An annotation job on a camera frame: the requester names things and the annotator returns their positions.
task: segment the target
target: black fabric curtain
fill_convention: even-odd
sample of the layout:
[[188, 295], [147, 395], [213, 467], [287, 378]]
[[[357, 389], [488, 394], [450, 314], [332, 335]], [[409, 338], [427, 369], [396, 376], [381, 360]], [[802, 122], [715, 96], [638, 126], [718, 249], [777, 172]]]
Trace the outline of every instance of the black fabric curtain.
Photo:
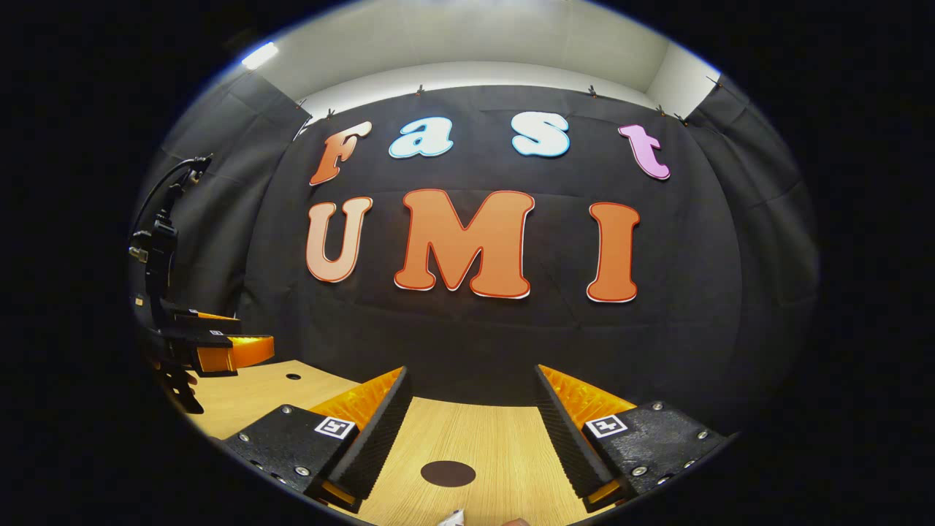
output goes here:
[[[169, 300], [199, 311], [234, 314], [266, 186], [286, 146], [309, 118], [295, 106], [262, 76], [237, 66], [222, 73], [166, 135], [140, 186], [135, 210], [179, 161], [214, 153], [201, 182], [172, 211], [179, 247]], [[152, 199], [140, 228], [152, 226], [167, 187]], [[131, 290], [142, 292], [143, 266], [132, 263], [130, 276]]]
[[741, 250], [740, 330], [717, 382], [739, 414], [756, 411], [805, 344], [817, 300], [813, 205], [796, 159], [733, 80], [721, 76], [686, 117], [730, 205]]
[[[472, 86], [404, 95], [344, 111], [296, 132], [308, 114], [243, 68], [206, 91], [168, 134], [147, 183], [183, 158], [214, 153], [202, 182], [173, 211], [180, 245], [170, 300], [243, 319], [272, 334], [276, 357], [366, 381], [410, 368], [416, 396], [531, 405], [532, 368], [554, 367], [635, 403], [667, 400], [721, 433], [742, 428], [803, 344], [818, 281], [807, 190], [783, 140], [730, 79], [713, 87], [688, 126], [624, 101], [531, 86]], [[571, 146], [555, 158], [511, 146], [521, 111], [562, 115]], [[400, 128], [450, 119], [450, 151], [398, 159]], [[360, 124], [339, 175], [309, 187], [324, 140]], [[671, 170], [637, 164], [621, 125], [659, 140]], [[393, 282], [410, 225], [403, 196], [445, 190], [463, 224], [496, 190], [528, 193], [523, 300], [482, 298], [467, 281], [425, 292]], [[341, 205], [372, 197], [353, 274], [330, 284], [305, 263], [309, 208], [334, 202], [325, 242], [340, 254]], [[633, 281], [625, 304], [585, 295], [594, 279], [597, 223], [588, 207], [634, 208]], [[150, 206], [147, 218], [155, 213]], [[439, 276], [434, 259], [429, 270]], [[134, 279], [142, 290], [142, 269]]]

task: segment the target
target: wooden table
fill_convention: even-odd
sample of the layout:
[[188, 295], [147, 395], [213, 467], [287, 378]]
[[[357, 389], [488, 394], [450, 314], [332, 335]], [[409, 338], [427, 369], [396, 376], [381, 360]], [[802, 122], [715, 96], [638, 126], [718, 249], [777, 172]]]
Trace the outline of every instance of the wooden table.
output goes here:
[[[199, 378], [194, 390], [205, 413], [189, 418], [225, 439], [279, 405], [310, 408], [356, 385], [300, 361], [258, 365], [237, 377]], [[421, 470], [435, 460], [463, 462], [477, 477], [460, 488], [430, 484]], [[565, 526], [597, 514], [586, 513], [575, 496], [535, 407], [413, 398], [370, 497], [349, 515], [381, 526], [436, 526], [458, 508], [466, 526], [519, 517], [532, 526]]]

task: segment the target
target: hole in table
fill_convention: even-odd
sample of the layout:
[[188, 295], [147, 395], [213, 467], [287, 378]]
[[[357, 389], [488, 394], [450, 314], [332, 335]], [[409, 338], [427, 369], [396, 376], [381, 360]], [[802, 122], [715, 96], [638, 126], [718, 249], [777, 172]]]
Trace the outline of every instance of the hole in table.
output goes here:
[[436, 486], [457, 488], [474, 481], [474, 468], [453, 460], [438, 460], [422, 466], [422, 478]]

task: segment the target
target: white ceiling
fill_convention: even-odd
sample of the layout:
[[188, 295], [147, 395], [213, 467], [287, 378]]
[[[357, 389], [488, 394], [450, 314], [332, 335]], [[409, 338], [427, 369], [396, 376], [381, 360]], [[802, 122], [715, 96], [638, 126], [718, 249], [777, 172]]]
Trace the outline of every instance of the white ceiling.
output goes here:
[[293, 99], [455, 61], [557, 67], [646, 92], [669, 40], [583, 0], [365, 0], [273, 37], [263, 76]]

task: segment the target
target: pink letter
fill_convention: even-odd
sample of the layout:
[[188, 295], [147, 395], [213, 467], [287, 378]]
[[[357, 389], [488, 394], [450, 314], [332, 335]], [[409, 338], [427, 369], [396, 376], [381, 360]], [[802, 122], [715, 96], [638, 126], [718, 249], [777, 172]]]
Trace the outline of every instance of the pink letter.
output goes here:
[[665, 180], [669, 178], [669, 167], [660, 165], [655, 161], [653, 148], [659, 149], [659, 141], [646, 135], [646, 130], [639, 124], [631, 126], [621, 126], [617, 128], [620, 135], [630, 139], [630, 146], [633, 147], [633, 155], [637, 158], [637, 164], [646, 172], [646, 175]]

